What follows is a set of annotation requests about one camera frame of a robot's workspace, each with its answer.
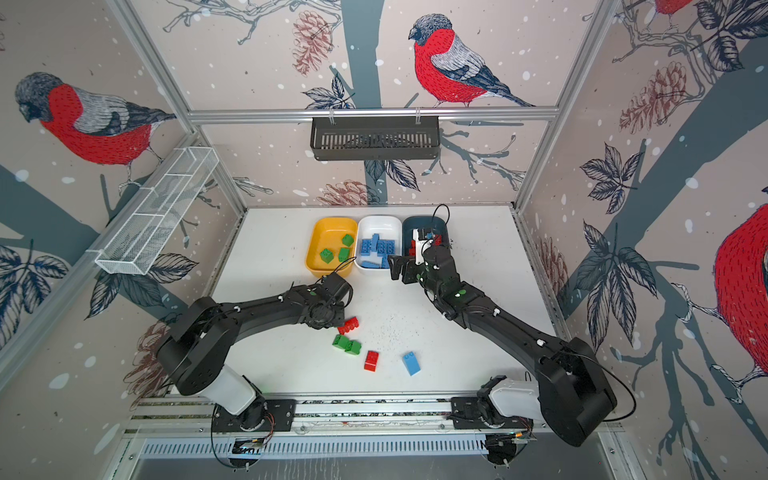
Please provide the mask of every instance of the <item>white table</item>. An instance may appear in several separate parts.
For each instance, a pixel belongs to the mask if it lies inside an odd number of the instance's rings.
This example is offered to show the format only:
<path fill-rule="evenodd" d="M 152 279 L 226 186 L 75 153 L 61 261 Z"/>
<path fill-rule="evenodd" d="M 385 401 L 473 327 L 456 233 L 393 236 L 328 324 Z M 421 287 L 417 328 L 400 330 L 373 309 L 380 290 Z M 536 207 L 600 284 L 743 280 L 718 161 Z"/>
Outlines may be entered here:
<path fill-rule="evenodd" d="M 445 210 L 440 209 L 445 219 Z M 249 210 L 214 291 L 217 302 L 277 295 L 291 282 L 316 278 L 304 260 L 312 230 L 324 217 L 431 215 L 433 207 L 260 208 Z M 528 258 L 508 207 L 452 207 L 448 225 L 462 279 L 501 308 L 554 335 Z M 467 392 L 495 375 L 522 379 L 524 369 L 490 340 L 444 319 L 418 284 L 354 270 L 348 333 L 359 356 L 333 347 L 335 328 L 281 326 L 237 342 L 227 364 L 270 393 Z M 367 351 L 379 352 L 376 372 L 364 370 Z M 411 377 L 402 356 L 413 351 L 422 371 Z"/>

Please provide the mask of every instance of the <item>black mounting plate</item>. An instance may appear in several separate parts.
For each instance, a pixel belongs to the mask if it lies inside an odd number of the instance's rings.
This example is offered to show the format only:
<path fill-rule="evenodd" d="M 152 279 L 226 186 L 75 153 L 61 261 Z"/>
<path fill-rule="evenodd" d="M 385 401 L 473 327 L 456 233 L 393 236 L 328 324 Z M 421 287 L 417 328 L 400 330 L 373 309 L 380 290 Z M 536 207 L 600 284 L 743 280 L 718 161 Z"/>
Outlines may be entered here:
<path fill-rule="evenodd" d="M 264 413 L 271 413 L 275 417 L 275 432 L 290 432 L 290 426 L 293 424 L 293 413 L 296 411 L 296 400 L 294 399 L 267 399 L 265 401 Z M 240 428 L 240 422 L 235 415 L 227 410 L 219 408 L 217 410 L 218 418 L 214 417 L 211 430 L 214 433 L 249 433 Z M 259 424 L 254 432 L 268 432 L 270 423 L 266 419 Z"/>
<path fill-rule="evenodd" d="M 477 406 L 478 398 L 476 396 L 456 396 L 451 398 L 451 416 L 453 428 L 456 430 L 476 430 L 476 429 L 504 429 L 504 430 L 525 430 L 525 421 L 520 417 L 505 417 L 501 426 L 493 426 L 483 422 L 480 416 L 480 410 Z"/>

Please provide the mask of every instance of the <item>green toy brick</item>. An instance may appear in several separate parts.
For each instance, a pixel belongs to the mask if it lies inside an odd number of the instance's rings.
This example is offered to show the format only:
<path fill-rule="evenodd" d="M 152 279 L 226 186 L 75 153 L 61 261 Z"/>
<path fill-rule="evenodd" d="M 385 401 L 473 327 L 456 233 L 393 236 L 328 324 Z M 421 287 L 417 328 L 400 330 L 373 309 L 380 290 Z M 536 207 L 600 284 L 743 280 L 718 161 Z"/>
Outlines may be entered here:
<path fill-rule="evenodd" d="M 349 342 L 349 345 L 344 351 L 350 355 L 359 355 L 360 347 L 362 347 L 362 343 L 358 342 L 357 340 L 353 340 L 352 342 Z"/>
<path fill-rule="evenodd" d="M 333 252 L 326 248 L 320 252 L 320 259 L 325 263 L 331 263 L 331 260 L 333 260 Z"/>
<path fill-rule="evenodd" d="M 333 346 L 335 346 L 337 349 L 346 351 L 349 349 L 350 345 L 352 345 L 352 342 L 350 342 L 349 339 L 344 335 L 336 335 L 336 338 L 333 339 Z"/>

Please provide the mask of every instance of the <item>bird head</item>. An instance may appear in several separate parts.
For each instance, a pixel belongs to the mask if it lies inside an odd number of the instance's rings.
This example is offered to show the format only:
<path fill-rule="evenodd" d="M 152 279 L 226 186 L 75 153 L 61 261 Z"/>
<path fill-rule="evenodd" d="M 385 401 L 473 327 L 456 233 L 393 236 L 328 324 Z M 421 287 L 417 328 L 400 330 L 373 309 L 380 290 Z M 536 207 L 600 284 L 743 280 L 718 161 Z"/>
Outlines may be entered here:
<path fill-rule="evenodd" d="M 442 29 L 450 30 L 451 28 L 453 28 L 453 25 L 451 25 L 448 17 L 439 13 L 430 13 L 416 20 L 413 28 L 411 28 L 411 33 L 408 35 L 408 39 L 414 40 L 419 44 L 419 47 L 423 47 L 433 33 Z"/>
<path fill-rule="evenodd" d="M 53 121 L 51 109 L 48 107 L 48 94 L 63 84 L 59 77 L 42 71 L 24 77 L 16 85 L 16 103 L 24 119 L 27 122 L 36 118 L 41 121 Z"/>

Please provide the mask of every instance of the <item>mesh basket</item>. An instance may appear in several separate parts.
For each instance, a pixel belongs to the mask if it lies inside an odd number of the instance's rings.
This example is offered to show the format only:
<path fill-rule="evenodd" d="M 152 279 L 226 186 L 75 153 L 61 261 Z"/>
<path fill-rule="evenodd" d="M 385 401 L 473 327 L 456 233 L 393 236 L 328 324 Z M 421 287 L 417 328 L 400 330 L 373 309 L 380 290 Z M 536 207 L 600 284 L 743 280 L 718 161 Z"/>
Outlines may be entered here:
<path fill-rule="evenodd" d="M 213 148 L 187 147 L 99 253 L 107 273 L 146 275 L 219 163 Z"/>
<path fill-rule="evenodd" d="M 319 161 L 434 160 L 440 152 L 437 117 L 312 120 L 310 146 Z"/>

